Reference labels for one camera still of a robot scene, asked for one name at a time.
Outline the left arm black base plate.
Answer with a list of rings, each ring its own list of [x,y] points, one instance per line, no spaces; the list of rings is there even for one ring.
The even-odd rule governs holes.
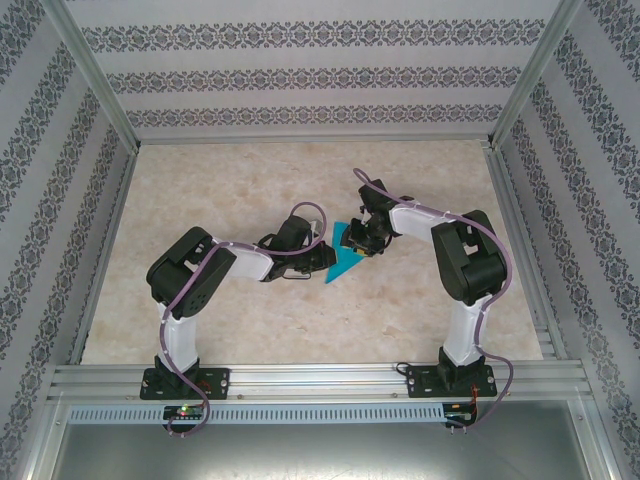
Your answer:
[[[198,368],[185,373],[209,400],[226,400],[230,371],[223,368]],[[202,396],[170,371],[148,368],[144,371],[139,396],[142,400],[201,400]]]

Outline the aluminium mounting rail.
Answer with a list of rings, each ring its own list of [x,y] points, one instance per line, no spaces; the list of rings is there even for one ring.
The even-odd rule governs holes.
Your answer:
[[[59,366],[48,402],[120,404],[140,400],[144,365]],[[391,363],[233,365],[230,403],[357,403],[407,401],[406,380]],[[593,389],[576,360],[517,361],[506,401],[591,398]]]

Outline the aluminium table edge rail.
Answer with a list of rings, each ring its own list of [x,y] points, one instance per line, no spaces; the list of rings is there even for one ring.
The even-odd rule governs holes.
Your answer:
[[[167,137],[142,139],[141,146],[199,145],[199,144],[263,144],[263,143],[341,143],[341,142],[421,142],[421,141],[479,141],[490,143],[491,136],[481,133],[462,134],[379,134],[379,135],[261,135],[218,137]]]
[[[505,222],[520,283],[545,360],[568,360],[550,297],[538,269],[534,249],[526,229],[515,191],[503,158],[489,142],[481,143],[498,204]]]
[[[122,218],[138,155],[139,149],[136,149],[133,153],[128,155],[126,164],[119,178],[117,190],[109,210],[109,216],[107,217],[105,231],[101,238],[100,249],[96,256],[96,263],[92,271],[88,290],[83,300],[79,320],[74,330],[74,336],[71,340],[70,349],[65,360],[66,365],[79,365],[82,361],[86,341],[99,302],[100,293],[107,273],[110,256],[116,240],[118,227]]]

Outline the grey metal sheet panel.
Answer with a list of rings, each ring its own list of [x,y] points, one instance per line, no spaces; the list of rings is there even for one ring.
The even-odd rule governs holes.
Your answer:
[[[73,425],[54,480],[590,480],[576,443],[451,434],[428,424]]]

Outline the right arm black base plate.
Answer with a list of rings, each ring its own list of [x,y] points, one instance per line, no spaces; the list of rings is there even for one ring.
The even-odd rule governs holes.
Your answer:
[[[407,387],[410,398],[471,397],[474,391],[480,398],[498,395],[493,369],[488,365],[413,366],[407,371]]]

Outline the aluminium corner post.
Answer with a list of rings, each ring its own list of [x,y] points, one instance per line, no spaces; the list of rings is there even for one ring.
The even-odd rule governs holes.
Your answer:
[[[529,95],[544,73],[555,49],[565,35],[583,0],[559,0],[549,19],[538,44],[509,96],[494,130],[489,135],[489,145],[493,150],[506,140],[513,124],[523,110]]]
[[[65,0],[39,0],[130,154],[140,140]]]

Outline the teal square paper sheet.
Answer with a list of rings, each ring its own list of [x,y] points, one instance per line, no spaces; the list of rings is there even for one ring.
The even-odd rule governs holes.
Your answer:
[[[349,227],[348,223],[336,221],[333,226],[331,247],[336,254],[336,263],[328,268],[325,283],[329,284],[360,263],[365,256],[351,247],[341,244],[342,236]]]

